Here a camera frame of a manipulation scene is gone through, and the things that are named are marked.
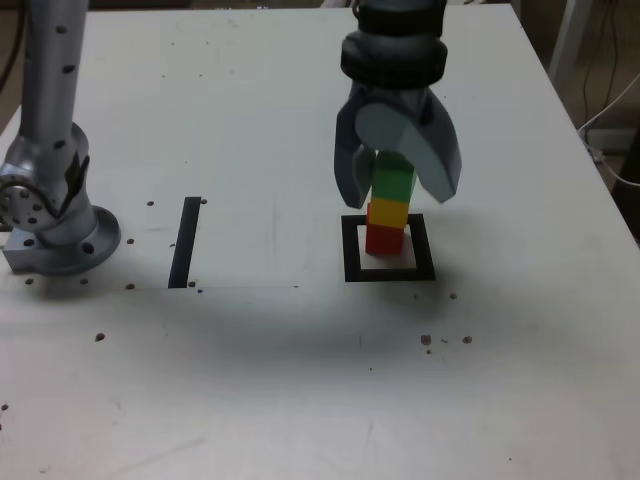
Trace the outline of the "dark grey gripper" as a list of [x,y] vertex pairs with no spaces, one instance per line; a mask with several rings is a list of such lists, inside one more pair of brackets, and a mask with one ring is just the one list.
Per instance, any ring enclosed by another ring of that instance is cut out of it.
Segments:
[[[462,168],[458,138],[448,112],[433,98],[430,88],[352,83],[337,115],[334,148],[334,176],[348,207],[360,209],[369,194],[375,161],[370,148],[403,156],[439,203],[455,196]],[[364,106],[365,99],[380,101]]]

